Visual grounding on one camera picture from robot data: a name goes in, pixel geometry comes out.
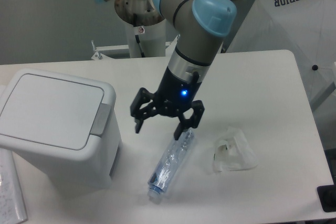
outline white table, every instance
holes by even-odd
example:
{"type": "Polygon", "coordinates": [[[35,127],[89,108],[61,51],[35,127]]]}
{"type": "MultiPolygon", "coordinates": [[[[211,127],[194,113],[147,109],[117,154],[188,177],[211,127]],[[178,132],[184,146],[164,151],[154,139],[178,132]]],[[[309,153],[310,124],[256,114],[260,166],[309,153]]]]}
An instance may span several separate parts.
{"type": "Polygon", "coordinates": [[[156,91],[169,58],[0,66],[0,84],[25,67],[111,83],[123,148],[108,190],[50,180],[15,155],[28,223],[271,223],[326,219],[316,188],[332,184],[294,56],[288,51],[218,55],[196,98],[205,113],[196,144],[159,205],[147,181],[178,120],[156,116],[134,133],[129,106],[140,87],[156,91]],[[214,142],[241,128],[260,164],[212,171],[214,142]]]}

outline clear plastic bottle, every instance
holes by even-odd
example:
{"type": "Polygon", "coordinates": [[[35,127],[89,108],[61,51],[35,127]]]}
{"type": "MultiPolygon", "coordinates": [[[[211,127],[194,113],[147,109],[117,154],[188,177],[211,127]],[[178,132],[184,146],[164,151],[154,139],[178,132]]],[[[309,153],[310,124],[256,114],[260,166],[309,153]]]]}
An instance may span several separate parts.
{"type": "Polygon", "coordinates": [[[148,196],[158,199],[162,193],[167,191],[193,139],[194,133],[190,129],[183,132],[177,141],[172,138],[171,143],[163,153],[153,175],[148,181],[148,196]]]}

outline metal mount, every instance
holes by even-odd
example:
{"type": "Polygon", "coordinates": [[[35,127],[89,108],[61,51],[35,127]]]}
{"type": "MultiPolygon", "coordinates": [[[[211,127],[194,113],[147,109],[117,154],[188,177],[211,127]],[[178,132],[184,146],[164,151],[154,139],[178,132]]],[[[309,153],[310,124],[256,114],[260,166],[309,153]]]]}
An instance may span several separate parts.
{"type": "Polygon", "coordinates": [[[100,51],[94,45],[93,40],[91,41],[91,44],[92,44],[92,51],[93,51],[93,53],[96,55],[96,57],[98,57],[98,59],[101,60],[103,58],[103,56],[100,54],[100,51]]]}

